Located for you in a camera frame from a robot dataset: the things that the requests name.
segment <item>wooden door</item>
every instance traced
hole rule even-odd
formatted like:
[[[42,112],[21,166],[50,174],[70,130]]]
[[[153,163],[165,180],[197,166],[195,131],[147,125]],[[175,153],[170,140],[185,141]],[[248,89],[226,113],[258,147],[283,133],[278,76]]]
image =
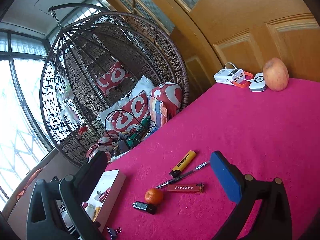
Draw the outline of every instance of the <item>wooden door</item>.
[[[189,15],[223,64],[256,74],[279,57],[290,77],[320,81],[320,28],[302,0],[199,0]]]

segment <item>white bottle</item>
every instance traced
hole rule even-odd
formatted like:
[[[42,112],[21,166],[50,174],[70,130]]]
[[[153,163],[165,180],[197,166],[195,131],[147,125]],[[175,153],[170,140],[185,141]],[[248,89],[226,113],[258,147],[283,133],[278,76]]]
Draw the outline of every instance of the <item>white bottle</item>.
[[[87,212],[88,216],[93,220],[94,217],[94,207],[92,204],[88,204],[88,206],[85,208],[85,211]]]

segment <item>charging cable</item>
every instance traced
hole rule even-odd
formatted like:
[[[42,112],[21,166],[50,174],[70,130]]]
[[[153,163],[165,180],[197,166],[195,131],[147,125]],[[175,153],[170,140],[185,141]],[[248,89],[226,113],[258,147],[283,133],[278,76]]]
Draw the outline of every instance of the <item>charging cable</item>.
[[[231,62],[225,63],[224,68],[225,68],[229,73],[231,73],[233,76],[235,76],[235,77],[237,77],[237,78],[241,78],[241,79],[246,80],[246,81],[248,81],[248,82],[252,82],[252,81],[253,81],[253,79],[248,80],[248,79],[245,79],[245,78],[242,78],[242,77],[238,77],[237,75],[233,74],[233,73],[227,68],[227,64],[232,65],[235,69],[238,69],[238,68],[237,68],[233,63],[231,63]]]

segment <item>ceiling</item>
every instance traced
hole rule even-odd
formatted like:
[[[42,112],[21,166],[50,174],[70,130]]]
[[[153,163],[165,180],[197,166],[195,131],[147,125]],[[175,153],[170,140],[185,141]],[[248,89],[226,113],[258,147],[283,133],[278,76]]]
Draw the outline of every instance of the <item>ceiling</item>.
[[[43,38],[56,26],[48,12],[49,7],[82,1],[84,0],[15,0],[4,15],[0,28]],[[57,10],[58,19],[63,19],[72,9]]]

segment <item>wicker chair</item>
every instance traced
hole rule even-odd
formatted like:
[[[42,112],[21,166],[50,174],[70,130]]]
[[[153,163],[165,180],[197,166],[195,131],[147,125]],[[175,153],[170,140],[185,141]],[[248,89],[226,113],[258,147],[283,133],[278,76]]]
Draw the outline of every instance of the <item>wicker chair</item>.
[[[105,97],[94,85],[111,65],[120,61],[132,75]],[[60,117],[57,91],[69,80],[75,99],[65,102],[89,130],[78,135],[80,125]],[[129,13],[101,12],[63,27],[44,64],[40,106],[48,136],[72,163],[86,163],[86,152],[105,132],[98,114],[128,96],[137,81],[154,85],[174,82],[183,91],[182,109],[188,104],[188,74],[177,47],[158,25]]]

